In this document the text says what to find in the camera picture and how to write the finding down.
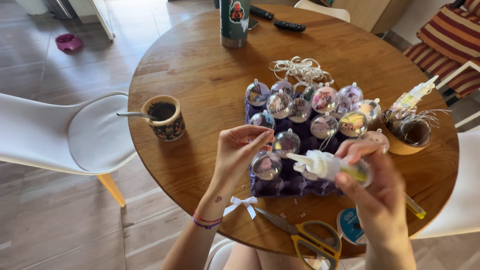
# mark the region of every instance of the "smartphone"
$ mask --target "smartphone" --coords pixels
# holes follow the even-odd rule
[[[248,30],[254,29],[258,25],[258,21],[255,19],[248,19]]]

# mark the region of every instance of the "pink pet bowl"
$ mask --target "pink pet bowl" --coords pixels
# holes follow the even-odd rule
[[[74,34],[63,34],[55,38],[55,43],[61,51],[78,49],[83,45],[82,40]]]

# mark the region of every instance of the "purple string bracelet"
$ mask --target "purple string bracelet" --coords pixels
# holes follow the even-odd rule
[[[195,217],[194,217],[194,216],[192,216],[192,219],[193,219],[193,223],[195,223],[195,225],[197,225],[197,226],[199,226],[199,227],[202,227],[202,228],[205,228],[206,230],[210,230],[212,227],[215,227],[215,226],[219,225],[219,224],[222,222],[222,221],[219,221],[218,223],[205,226],[205,225],[201,225],[200,223],[198,223],[198,222],[195,220]]]

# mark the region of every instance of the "bracelet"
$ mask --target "bracelet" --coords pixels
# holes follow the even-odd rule
[[[201,225],[200,223],[198,223],[196,220],[195,220],[195,217],[192,217],[193,219],[193,223],[195,223],[195,225],[199,226],[199,227],[202,227],[202,228],[205,228],[206,230],[210,230],[212,227],[215,227],[217,225],[219,225],[221,223],[218,222],[218,223],[215,223],[215,224],[212,224],[212,225],[208,225],[208,226],[205,226],[205,225]]]
[[[213,222],[217,222],[217,221],[221,221],[223,219],[223,217],[219,218],[218,220],[216,221],[204,221],[202,220],[199,216],[197,216],[197,209],[195,209],[195,211],[193,212],[193,215],[200,221],[203,221],[203,222],[207,222],[207,223],[213,223]]]

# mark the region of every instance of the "yellow scissors handle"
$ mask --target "yellow scissors handle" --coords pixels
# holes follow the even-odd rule
[[[327,229],[329,229],[330,232],[332,233],[332,235],[334,236],[335,244],[330,245],[330,244],[326,243],[323,239],[320,239],[318,236],[316,236],[313,233],[307,231],[305,229],[305,225],[308,225],[308,224],[319,224],[319,225],[324,226]],[[303,256],[303,254],[300,252],[300,246],[299,245],[304,245],[307,248],[309,248],[310,250],[317,253],[317,258],[318,259],[325,258],[326,260],[328,260],[330,262],[330,269],[329,270],[336,270],[336,268],[338,267],[338,263],[340,261],[340,253],[342,251],[342,242],[340,240],[340,237],[339,237],[338,233],[335,231],[335,229],[332,226],[330,226],[327,223],[322,222],[322,221],[306,221],[302,224],[296,224],[295,226],[297,227],[297,230],[303,236],[305,236],[309,239],[309,240],[306,240],[305,238],[303,238],[302,236],[299,236],[299,235],[292,235],[291,236],[291,238],[293,240],[293,243],[294,243],[294,246],[295,246],[295,250],[297,251],[297,255],[300,258],[300,260],[302,261],[302,263],[305,265],[305,267],[307,269],[310,269],[310,270],[317,270],[317,269],[313,268],[312,266],[310,266],[305,261],[305,258]],[[325,252],[324,249],[327,249],[333,255]]]

